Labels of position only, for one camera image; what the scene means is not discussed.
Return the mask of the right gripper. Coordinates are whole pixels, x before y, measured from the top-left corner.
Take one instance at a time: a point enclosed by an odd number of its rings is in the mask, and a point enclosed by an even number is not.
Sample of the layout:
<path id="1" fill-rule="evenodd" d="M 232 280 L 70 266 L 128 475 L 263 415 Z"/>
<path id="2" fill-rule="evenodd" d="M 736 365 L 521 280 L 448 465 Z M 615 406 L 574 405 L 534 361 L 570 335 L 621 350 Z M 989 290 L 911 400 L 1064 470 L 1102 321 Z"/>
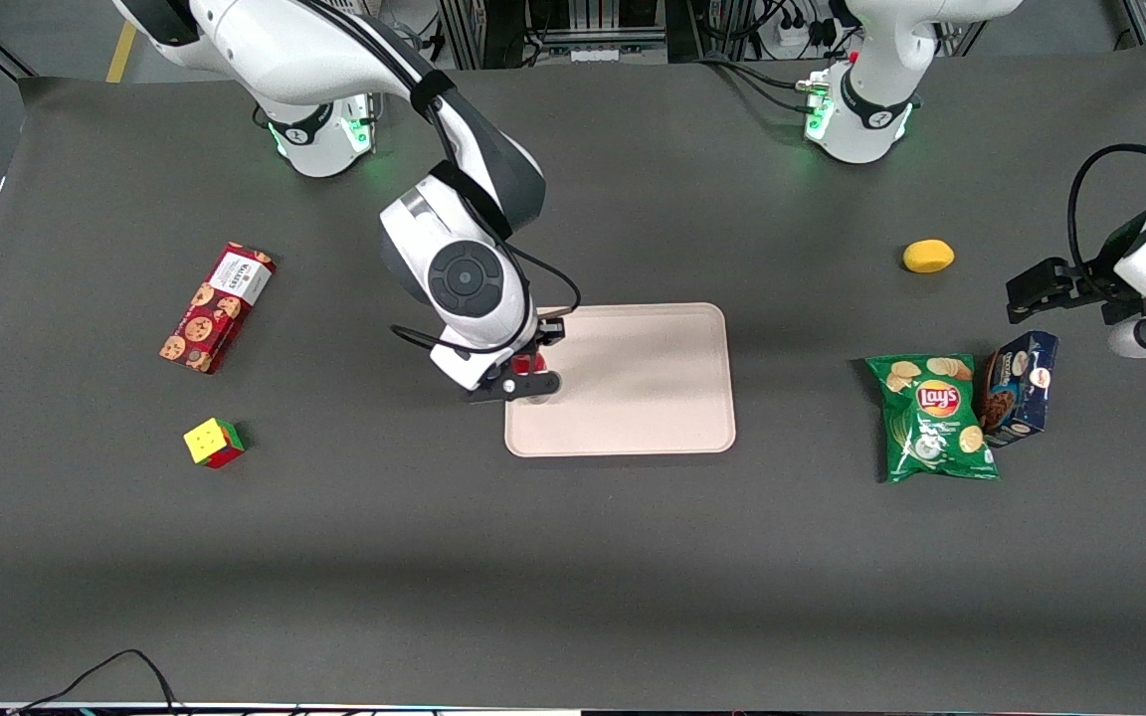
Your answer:
<path id="1" fill-rule="evenodd" d="M 567 326 L 565 326 L 563 317 L 537 317 L 532 343 L 536 346 L 551 346 L 562 341 L 565 336 L 567 336 Z M 472 353 L 461 352 L 452 346 L 440 344 L 429 352 L 429 357 L 432 359 L 438 370 L 468 391 L 480 390 L 482 385 L 496 380 L 513 355 L 515 348 Z"/>

